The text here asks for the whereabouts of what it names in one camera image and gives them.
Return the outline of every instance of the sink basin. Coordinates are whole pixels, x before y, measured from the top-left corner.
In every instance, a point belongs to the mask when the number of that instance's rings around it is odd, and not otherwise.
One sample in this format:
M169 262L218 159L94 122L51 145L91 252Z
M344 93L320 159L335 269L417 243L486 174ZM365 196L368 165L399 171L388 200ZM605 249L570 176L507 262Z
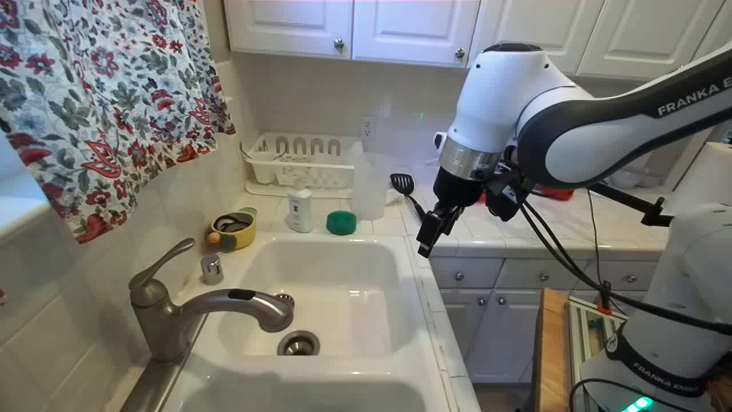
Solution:
M165 411L449 411L406 241L262 237L223 264L223 287L293 295L296 322L210 315ZM320 352L278 355L296 331Z

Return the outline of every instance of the sink drain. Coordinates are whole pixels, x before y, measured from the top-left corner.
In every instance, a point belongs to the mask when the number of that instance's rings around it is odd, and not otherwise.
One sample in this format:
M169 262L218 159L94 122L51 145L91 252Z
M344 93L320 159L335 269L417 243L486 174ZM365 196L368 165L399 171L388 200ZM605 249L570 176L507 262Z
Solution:
M309 331L296 331L287 334L278 347L278 355L287 355L287 358L313 358L319 352L320 352L320 341Z

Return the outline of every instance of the dish rack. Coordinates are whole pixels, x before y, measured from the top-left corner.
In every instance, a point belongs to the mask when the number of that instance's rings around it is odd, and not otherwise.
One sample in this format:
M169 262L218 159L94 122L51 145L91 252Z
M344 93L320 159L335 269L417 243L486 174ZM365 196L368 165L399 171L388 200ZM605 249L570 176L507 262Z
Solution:
M264 134L244 152L256 185L348 190L354 173L351 159L365 146L357 138Z

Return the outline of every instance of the floral curtain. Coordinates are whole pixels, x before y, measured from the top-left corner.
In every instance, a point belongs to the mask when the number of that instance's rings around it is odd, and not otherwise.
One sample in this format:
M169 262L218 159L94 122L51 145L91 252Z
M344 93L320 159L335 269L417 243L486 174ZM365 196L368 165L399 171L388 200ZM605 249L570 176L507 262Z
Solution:
M202 0L0 0L0 136L78 243L234 134Z

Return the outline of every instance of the green sponge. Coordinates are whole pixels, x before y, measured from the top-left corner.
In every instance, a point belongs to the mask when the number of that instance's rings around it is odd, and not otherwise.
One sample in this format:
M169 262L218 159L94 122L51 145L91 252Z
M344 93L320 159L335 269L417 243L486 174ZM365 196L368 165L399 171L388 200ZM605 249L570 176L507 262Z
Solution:
M336 237L351 237L357 232L357 215L351 212L335 212L327 215L327 232Z

